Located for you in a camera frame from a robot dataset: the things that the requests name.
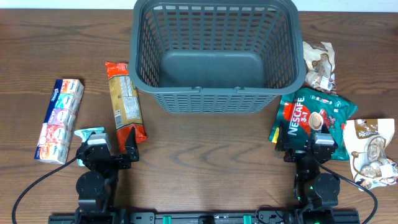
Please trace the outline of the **beige mushroom bag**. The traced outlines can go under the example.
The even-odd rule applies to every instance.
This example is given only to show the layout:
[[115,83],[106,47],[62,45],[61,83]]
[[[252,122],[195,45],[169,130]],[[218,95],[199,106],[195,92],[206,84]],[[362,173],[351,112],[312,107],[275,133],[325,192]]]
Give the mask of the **beige mushroom bag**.
[[356,184],[370,190],[397,183],[397,163],[385,152],[394,133],[395,121],[392,118],[346,122],[343,140]]
[[337,95],[335,83],[335,51],[329,42],[303,41],[307,66],[305,82],[312,88]]

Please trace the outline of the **orange spaghetti packet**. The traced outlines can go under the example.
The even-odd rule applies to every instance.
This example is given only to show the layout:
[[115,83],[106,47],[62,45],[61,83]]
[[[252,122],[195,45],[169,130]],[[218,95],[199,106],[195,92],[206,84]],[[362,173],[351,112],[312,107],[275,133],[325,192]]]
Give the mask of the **orange spaghetti packet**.
[[139,95],[129,77],[127,63],[106,61],[105,67],[108,75],[119,148],[121,152],[126,152],[124,145],[131,129],[135,129],[137,143],[141,143],[147,139]]

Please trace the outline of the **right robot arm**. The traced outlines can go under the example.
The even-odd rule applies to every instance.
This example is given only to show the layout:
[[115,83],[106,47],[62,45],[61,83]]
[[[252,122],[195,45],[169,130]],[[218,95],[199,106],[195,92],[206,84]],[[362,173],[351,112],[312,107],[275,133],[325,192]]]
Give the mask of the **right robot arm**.
[[320,166],[331,159],[337,148],[338,144],[325,125],[298,146],[290,140],[285,124],[279,124],[275,150],[285,153],[285,162],[296,165],[294,197],[299,200],[299,205],[294,209],[294,215],[297,218],[316,210],[325,212],[338,205],[340,179],[320,172]]

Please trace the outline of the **green Nescafe coffee bag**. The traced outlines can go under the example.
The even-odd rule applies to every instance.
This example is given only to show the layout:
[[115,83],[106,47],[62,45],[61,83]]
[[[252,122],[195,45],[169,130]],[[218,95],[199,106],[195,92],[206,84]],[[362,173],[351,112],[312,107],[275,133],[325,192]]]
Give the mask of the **green Nescafe coffee bag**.
[[301,88],[282,96],[269,140],[277,142],[279,135],[285,131],[293,146],[303,146],[325,125],[338,145],[331,158],[347,161],[349,155],[343,145],[343,133],[348,118],[357,110],[353,102],[340,96]]

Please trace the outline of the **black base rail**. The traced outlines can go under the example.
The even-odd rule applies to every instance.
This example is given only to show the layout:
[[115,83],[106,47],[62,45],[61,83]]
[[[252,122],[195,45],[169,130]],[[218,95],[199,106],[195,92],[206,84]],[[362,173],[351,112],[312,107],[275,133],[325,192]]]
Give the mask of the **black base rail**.
[[130,224],[261,224],[261,223],[359,223],[359,214],[354,210],[307,211],[301,219],[289,211],[261,210],[256,213],[153,213],[135,212],[125,216],[117,214],[100,215],[51,215],[49,223],[130,223]]

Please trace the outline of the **Kleenex tissue multipack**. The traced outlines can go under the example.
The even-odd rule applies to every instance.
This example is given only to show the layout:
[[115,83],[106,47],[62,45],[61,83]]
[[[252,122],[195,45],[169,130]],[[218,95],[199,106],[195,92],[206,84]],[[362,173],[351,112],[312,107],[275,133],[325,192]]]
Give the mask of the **Kleenex tissue multipack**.
[[40,132],[34,159],[51,164],[66,163],[84,86],[78,79],[57,79]]

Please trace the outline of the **teal wet wipes packet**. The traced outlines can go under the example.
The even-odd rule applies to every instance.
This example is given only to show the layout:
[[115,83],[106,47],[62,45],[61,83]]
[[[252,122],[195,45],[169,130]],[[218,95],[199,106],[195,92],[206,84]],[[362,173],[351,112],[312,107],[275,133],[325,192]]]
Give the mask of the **teal wet wipes packet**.
[[91,134],[104,133],[104,127],[86,128],[74,131],[74,135],[79,136],[82,142],[86,142]]

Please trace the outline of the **grey plastic basket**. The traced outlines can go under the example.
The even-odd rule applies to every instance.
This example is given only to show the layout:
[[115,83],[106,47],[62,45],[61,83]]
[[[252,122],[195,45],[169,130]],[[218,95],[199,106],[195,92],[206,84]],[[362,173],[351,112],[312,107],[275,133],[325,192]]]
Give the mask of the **grey plastic basket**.
[[291,0],[138,0],[129,76],[171,113],[256,113],[304,83]]

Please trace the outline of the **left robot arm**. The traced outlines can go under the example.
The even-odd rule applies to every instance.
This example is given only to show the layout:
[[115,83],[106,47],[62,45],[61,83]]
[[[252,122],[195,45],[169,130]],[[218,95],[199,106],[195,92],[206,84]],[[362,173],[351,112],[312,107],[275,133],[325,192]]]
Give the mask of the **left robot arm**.
[[78,204],[84,212],[105,212],[113,206],[120,170],[130,169],[132,162],[139,161],[136,131],[132,128],[124,148],[125,153],[112,155],[106,133],[92,132],[76,152],[89,169],[76,183]]

